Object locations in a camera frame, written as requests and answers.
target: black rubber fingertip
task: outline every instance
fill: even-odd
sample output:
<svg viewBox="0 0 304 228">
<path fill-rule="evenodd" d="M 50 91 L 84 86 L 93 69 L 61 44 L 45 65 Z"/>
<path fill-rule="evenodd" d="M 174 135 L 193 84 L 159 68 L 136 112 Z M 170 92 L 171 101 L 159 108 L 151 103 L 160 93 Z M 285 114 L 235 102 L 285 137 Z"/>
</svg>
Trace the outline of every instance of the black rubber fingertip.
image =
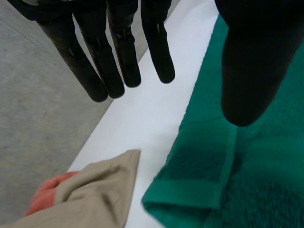
<svg viewBox="0 0 304 228">
<path fill-rule="evenodd" d="M 168 84 L 175 79 L 174 65 L 170 56 L 154 57 L 152 62 L 162 83 Z"/>
<path fill-rule="evenodd" d="M 108 87 L 109 96 L 113 99 L 117 99 L 124 95 L 124 85 L 112 85 Z"/>
<path fill-rule="evenodd" d="M 121 66 L 125 85 L 129 88 L 135 88 L 139 86 L 142 82 L 142 78 L 137 62 L 130 64 L 121 63 Z"/>
</svg>

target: red object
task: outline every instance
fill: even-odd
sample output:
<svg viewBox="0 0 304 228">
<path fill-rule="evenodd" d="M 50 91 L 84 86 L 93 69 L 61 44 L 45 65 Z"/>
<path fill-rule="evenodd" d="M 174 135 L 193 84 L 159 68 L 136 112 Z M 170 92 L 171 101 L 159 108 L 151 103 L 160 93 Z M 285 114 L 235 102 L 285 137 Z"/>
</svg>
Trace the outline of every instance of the red object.
<svg viewBox="0 0 304 228">
<path fill-rule="evenodd" d="M 30 207 L 24 216 L 52 207 L 54 205 L 56 187 L 78 173 L 79 171 L 67 172 L 45 181 L 33 196 Z"/>
</svg>

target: green towel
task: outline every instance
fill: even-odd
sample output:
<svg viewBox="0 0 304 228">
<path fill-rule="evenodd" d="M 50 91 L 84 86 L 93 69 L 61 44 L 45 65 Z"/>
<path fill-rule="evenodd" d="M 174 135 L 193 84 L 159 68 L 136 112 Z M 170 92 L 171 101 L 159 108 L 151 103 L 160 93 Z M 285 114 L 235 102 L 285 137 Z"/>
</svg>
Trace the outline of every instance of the green towel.
<svg viewBox="0 0 304 228">
<path fill-rule="evenodd" d="M 179 134 L 142 198 L 167 228 L 304 227 L 304 45 L 259 120 L 238 128 L 220 108 L 219 17 Z"/>
</svg>

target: black finger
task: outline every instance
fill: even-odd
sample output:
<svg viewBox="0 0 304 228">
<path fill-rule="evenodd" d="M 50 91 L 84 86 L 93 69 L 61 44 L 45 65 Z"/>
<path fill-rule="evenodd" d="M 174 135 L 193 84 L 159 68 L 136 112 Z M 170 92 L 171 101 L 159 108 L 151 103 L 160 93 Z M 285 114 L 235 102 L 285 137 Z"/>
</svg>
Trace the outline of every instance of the black finger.
<svg viewBox="0 0 304 228">
<path fill-rule="evenodd" d="M 100 2 L 96 9 L 74 12 L 86 45 L 91 53 L 98 73 L 106 85 L 109 96 L 121 97 L 124 84 L 119 75 L 111 46 L 105 35 L 106 4 Z"/>
<path fill-rule="evenodd" d="M 229 32 L 222 57 L 222 110 L 228 121 L 246 126 L 275 98 L 303 40 L 304 18 L 284 8 L 271 17 L 251 14 L 250 19 L 236 20 L 227 5 L 223 9 Z"/>
<path fill-rule="evenodd" d="M 38 24 L 92 100 L 104 101 L 108 96 L 106 88 L 77 41 L 72 17 Z"/>
<path fill-rule="evenodd" d="M 128 87 L 137 87 L 142 80 L 137 64 L 131 24 L 138 8 L 138 0 L 111 0 L 107 2 L 107 6 L 109 27 L 124 82 Z"/>
<path fill-rule="evenodd" d="M 152 62 L 163 83 L 175 78 L 174 65 L 170 56 L 164 21 L 171 0 L 142 0 L 142 28 L 146 36 Z"/>
</svg>

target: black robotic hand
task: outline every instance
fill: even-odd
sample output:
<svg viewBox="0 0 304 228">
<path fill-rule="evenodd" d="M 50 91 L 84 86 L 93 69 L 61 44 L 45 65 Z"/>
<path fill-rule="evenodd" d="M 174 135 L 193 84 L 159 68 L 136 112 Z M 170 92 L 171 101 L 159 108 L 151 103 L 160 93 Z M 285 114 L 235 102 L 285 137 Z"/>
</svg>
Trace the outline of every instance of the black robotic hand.
<svg viewBox="0 0 304 228">
<path fill-rule="evenodd" d="M 96 102 L 124 94 L 112 49 L 105 35 L 106 17 L 118 56 L 123 79 L 128 87 L 141 83 L 134 37 L 131 32 L 138 0 L 9 0 L 23 16 L 35 20 L 52 40 L 63 60 L 83 88 Z M 164 21 L 171 0 L 142 0 L 142 28 L 157 74 L 163 83 L 174 77 Z M 95 72 L 80 47 L 72 15 L 80 26 L 86 45 L 96 65 Z"/>
</svg>

